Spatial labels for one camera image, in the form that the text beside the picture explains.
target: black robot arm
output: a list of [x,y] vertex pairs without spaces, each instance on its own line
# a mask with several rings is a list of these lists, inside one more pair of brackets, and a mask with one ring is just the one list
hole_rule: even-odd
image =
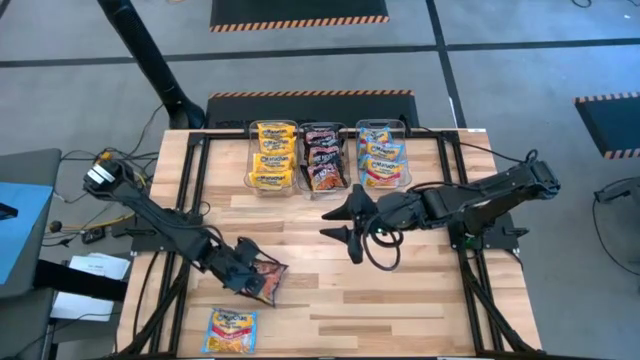
[[126,163],[116,160],[94,164],[84,177],[84,189],[100,200],[131,208],[173,243],[184,259],[201,272],[211,271],[225,288],[250,297],[260,294],[265,276],[253,264],[256,256],[264,253],[252,240],[239,238],[234,249],[209,231],[215,230],[213,226],[192,225],[186,214],[161,208],[138,188],[133,170]]
[[[402,232],[416,229],[449,226],[478,237],[490,229],[498,217],[520,203],[551,199],[560,190],[558,179],[546,162],[536,159],[535,153],[521,164],[482,180],[467,185],[442,184],[418,184],[406,192],[384,195],[377,202],[361,185],[354,185],[345,204],[322,217],[351,220],[353,229],[343,226],[320,232],[347,244],[352,262],[359,264],[363,260],[363,248],[368,252],[368,237],[380,246],[397,249],[404,239]],[[392,241],[381,240],[381,234],[388,235]]]

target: wooden table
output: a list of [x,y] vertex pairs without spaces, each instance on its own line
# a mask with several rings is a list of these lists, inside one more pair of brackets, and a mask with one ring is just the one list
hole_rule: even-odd
[[[153,200],[161,206],[175,205],[187,137],[188,131],[165,133],[151,190]],[[484,131],[460,130],[460,138],[489,147]],[[267,254],[290,266],[277,293],[278,307],[235,296],[223,290],[210,273],[192,270],[179,356],[203,356],[200,349],[213,307],[258,311],[255,356],[474,354],[457,256],[449,247],[446,229],[406,233],[402,262],[392,273],[374,268],[366,259],[363,264],[354,265],[344,244],[318,233],[321,228],[342,225],[323,221],[320,216],[341,205],[344,199],[312,202],[302,195],[282,199],[255,197],[243,183],[247,147],[246,140],[211,143],[203,191],[203,200],[211,204],[211,211],[205,222],[219,227],[229,244],[235,245],[238,236],[249,237]],[[198,151],[188,194],[193,194]],[[491,154],[470,147],[463,147],[463,152],[469,181],[496,172]],[[434,140],[408,140],[407,154],[414,183],[442,180]],[[455,164],[451,148],[448,155],[449,163]],[[375,245],[372,248],[379,261],[393,261],[392,249]],[[485,256],[496,305],[522,338],[539,348],[519,264],[501,250],[485,251]],[[118,328],[121,346],[132,339],[135,307],[150,259],[151,254],[139,254],[133,263]],[[163,266],[164,255],[160,255],[142,299],[139,328],[155,308]],[[478,308],[485,347],[490,349],[486,315],[479,303]],[[172,317],[170,308],[161,350],[167,349]]]

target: black pole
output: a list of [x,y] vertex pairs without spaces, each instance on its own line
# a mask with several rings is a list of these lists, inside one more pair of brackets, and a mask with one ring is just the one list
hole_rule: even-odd
[[97,0],[169,113],[171,129],[205,125],[202,108],[184,94],[131,0]]

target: orange and black striped tape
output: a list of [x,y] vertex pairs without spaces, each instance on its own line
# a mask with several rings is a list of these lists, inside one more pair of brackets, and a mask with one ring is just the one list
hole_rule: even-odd
[[348,95],[411,95],[413,90],[308,90],[308,91],[256,91],[256,92],[221,92],[213,93],[214,97],[259,97],[259,96],[348,96]]
[[633,91],[633,92],[625,92],[625,93],[618,93],[618,94],[607,94],[607,95],[598,95],[598,96],[583,96],[583,97],[577,97],[573,99],[573,103],[577,104],[577,103],[585,103],[585,102],[589,102],[589,101],[606,101],[606,100],[614,100],[614,99],[629,99],[629,98],[634,98],[634,97],[639,97],[640,94]]
[[291,29],[312,26],[338,26],[356,24],[375,24],[389,22],[389,17],[384,15],[371,16],[349,16],[340,18],[308,19],[308,20],[286,20],[269,21],[243,24],[216,25],[209,28],[212,32],[232,32],[232,31],[253,31],[271,29]]
[[[582,96],[573,99],[574,104],[587,103],[593,101],[607,101],[617,99],[630,99],[640,97],[640,93],[636,91],[624,92],[617,94],[606,94],[597,96]],[[632,157],[640,157],[640,149],[620,149],[609,150],[604,153],[605,159],[628,159]]]
[[626,149],[626,150],[610,150],[604,153],[605,159],[629,159],[632,157],[639,157],[640,149]]

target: plastic container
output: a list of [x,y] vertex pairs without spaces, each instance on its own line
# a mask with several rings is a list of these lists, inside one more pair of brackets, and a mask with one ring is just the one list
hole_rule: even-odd
[[[369,140],[374,139],[374,141],[367,141],[365,137],[368,136]],[[360,120],[356,124],[356,157],[358,161],[358,180],[360,184],[367,191],[381,191],[381,192],[390,192],[400,188],[403,188],[411,183],[411,172],[409,170],[409,161],[407,160],[407,147],[406,147],[406,128],[402,121],[400,120]],[[378,138],[380,141],[378,144],[381,144],[378,147],[370,146],[370,150],[373,150],[372,153],[368,153],[367,144],[369,142],[375,143],[375,138]],[[395,149],[401,149],[400,153],[397,156],[394,156]],[[367,181],[364,180],[364,176],[366,173],[365,169],[365,156],[369,156],[372,160],[384,161],[395,164],[403,164],[403,169],[400,171],[399,179],[394,181],[393,185],[376,185],[372,186]]]
[[260,148],[260,136],[259,136],[259,131],[258,131],[258,124],[286,124],[286,125],[291,125],[294,126],[294,131],[293,131],[293,154],[297,154],[297,147],[298,147],[298,142],[296,141],[295,137],[297,136],[298,133],[298,125],[296,124],[295,121],[291,121],[291,120],[274,120],[274,121],[254,121],[251,123],[251,125],[249,126],[249,151],[247,154],[247,171],[245,173],[244,176],[244,184],[250,188],[253,193],[256,196],[260,196],[260,197],[287,197],[287,196],[291,196],[295,193],[295,188],[296,188],[296,182],[297,182],[297,176],[296,176],[296,163],[295,161],[297,160],[297,156],[294,159],[294,166],[291,169],[291,185],[284,185],[284,186],[280,186],[278,188],[273,188],[273,189],[265,189],[265,188],[260,188],[257,186],[253,186],[251,184],[250,181],[250,173],[253,172],[253,155],[254,154],[263,154],[263,152],[261,151],[262,149]]
[[[338,138],[341,144],[341,162],[342,162],[342,175],[346,184],[344,187],[336,187],[330,190],[313,190],[310,188],[309,183],[307,182],[306,177],[301,168],[301,166],[309,165],[305,160],[305,139],[304,135],[307,131],[313,131],[315,129],[322,129],[328,126],[334,126],[338,129]],[[302,193],[307,200],[336,200],[343,198],[347,195],[347,191],[351,187],[351,171],[349,164],[349,129],[341,123],[333,123],[333,122],[318,122],[318,123],[307,123],[300,125],[298,136],[298,156],[299,165],[297,171],[298,177],[298,187],[302,190]]]

